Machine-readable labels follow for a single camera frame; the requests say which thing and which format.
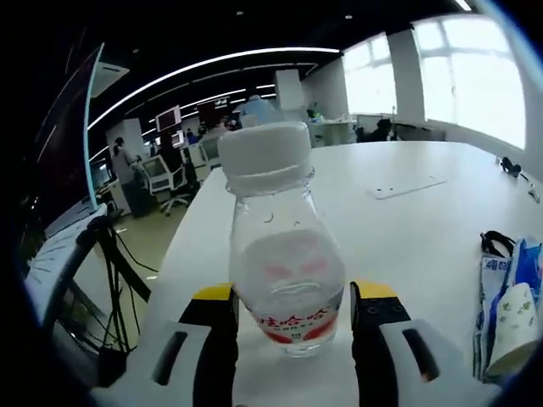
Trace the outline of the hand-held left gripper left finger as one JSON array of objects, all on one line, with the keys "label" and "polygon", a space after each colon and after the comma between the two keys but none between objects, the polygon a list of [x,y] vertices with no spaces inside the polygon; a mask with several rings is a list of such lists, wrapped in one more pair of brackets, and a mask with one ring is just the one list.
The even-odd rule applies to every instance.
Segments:
[{"label": "hand-held left gripper left finger", "polygon": [[196,292],[178,321],[140,340],[126,369],[91,391],[97,406],[231,406],[238,296],[230,284]]}]

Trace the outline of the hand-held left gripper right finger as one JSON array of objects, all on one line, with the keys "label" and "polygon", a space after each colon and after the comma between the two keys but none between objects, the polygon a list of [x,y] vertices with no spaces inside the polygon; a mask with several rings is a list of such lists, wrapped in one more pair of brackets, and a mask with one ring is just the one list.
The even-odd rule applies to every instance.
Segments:
[{"label": "hand-held left gripper right finger", "polygon": [[362,406],[489,406],[500,392],[469,374],[455,344],[413,320],[385,284],[350,282],[350,320]]}]

